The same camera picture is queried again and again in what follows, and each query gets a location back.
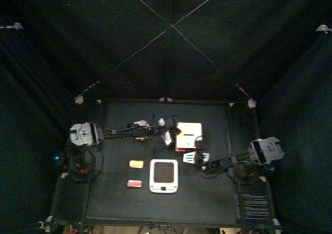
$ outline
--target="yellow block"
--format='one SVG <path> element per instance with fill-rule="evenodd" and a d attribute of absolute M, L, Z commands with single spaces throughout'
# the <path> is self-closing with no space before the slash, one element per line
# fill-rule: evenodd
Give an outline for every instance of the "yellow block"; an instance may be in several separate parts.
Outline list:
<path fill-rule="evenodd" d="M 130 167 L 131 168 L 143 168 L 143 160 L 131 160 Z"/>

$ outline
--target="wire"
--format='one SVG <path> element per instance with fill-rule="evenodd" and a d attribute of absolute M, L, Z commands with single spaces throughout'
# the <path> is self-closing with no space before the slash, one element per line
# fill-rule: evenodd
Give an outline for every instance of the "wire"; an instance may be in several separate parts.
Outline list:
<path fill-rule="evenodd" d="M 216 172 L 215 174 L 211 174 L 211 175 L 207 175 L 207 174 L 204 174 L 204 172 L 202 172 L 199 175 L 200 175 L 200 178 L 203 178 L 203 179 L 214 179 L 219 175 L 219 172 Z"/>

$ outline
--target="black table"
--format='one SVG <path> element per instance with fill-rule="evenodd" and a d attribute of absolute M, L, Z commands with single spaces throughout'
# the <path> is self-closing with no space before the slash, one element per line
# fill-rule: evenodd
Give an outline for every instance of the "black table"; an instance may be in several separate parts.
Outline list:
<path fill-rule="evenodd" d="M 178 115 L 180 122 L 200 122 L 211 160 L 246 151 L 260 137 L 256 111 L 247 102 L 198 102 L 103 100 L 76 107 L 72 123 L 96 122 L 103 128 L 124 128 L 138 120 L 152 121 Z M 227 227 L 266 225 L 274 219 L 268 182 L 252 186 L 236 184 L 226 174 L 212 179 L 199 176 L 194 165 L 183 163 L 183 154 L 162 138 L 139 141 L 131 138 L 104 140 L 103 172 L 88 183 L 67 176 L 59 178 L 52 216 L 56 224 Z M 175 159 L 179 164 L 179 187 L 174 194 L 150 190 L 152 159 Z M 128 167 L 130 160 L 143 160 L 144 168 Z M 127 180 L 142 180 L 142 188 L 127 188 Z M 244 194 L 268 199 L 271 215 L 266 221 L 246 219 Z"/>

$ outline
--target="black curtain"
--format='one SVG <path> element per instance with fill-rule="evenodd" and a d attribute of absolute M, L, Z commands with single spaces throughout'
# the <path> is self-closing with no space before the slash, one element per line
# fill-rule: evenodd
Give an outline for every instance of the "black curtain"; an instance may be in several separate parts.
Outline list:
<path fill-rule="evenodd" d="M 14 233 L 50 214 L 52 155 L 64 150 L 74 107 L 24 32 L 10 29 L 0 30 L 0 99 L 0 233 Z"/>
<path fill-rule="evenodd" d="M 288 233 L 332 232 L 332 35 L 319 39 L 262 99 L 264 137 L 287 154 L 272 181 Z"/>

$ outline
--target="white phone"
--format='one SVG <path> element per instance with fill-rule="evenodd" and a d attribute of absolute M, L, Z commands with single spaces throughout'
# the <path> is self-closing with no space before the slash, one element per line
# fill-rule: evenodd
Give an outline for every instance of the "white phone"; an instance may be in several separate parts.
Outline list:
<path fill-rule="evenodd" d="M 151 191 L 175 193 L 178 191 L 178 161 L 155 159 L 151 161 Z"/>

